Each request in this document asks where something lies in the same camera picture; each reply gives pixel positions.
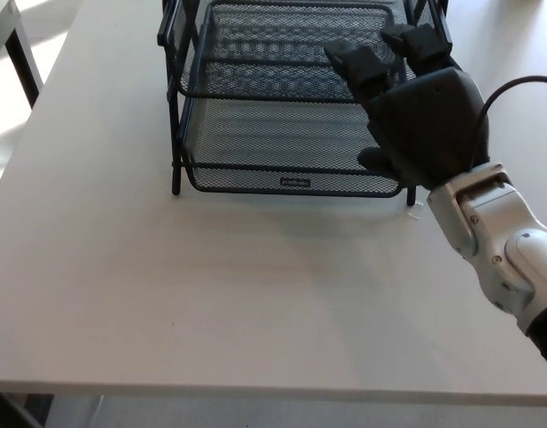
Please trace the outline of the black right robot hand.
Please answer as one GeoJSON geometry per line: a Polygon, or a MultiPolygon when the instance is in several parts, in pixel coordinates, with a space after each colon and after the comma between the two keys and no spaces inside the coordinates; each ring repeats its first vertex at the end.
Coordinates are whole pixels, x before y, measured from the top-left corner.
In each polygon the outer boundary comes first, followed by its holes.
{"type": "Polygon", "coordinates": [[[489,162],[484,100],[470,74],[451,56],[452,47],[430,25],[394,25],[380,31],[413,78],[396,84],[371,47],[344,40],[323,48],[368,117],[375,146],[358,163],[406,187],[432,190],[489,162]]]}

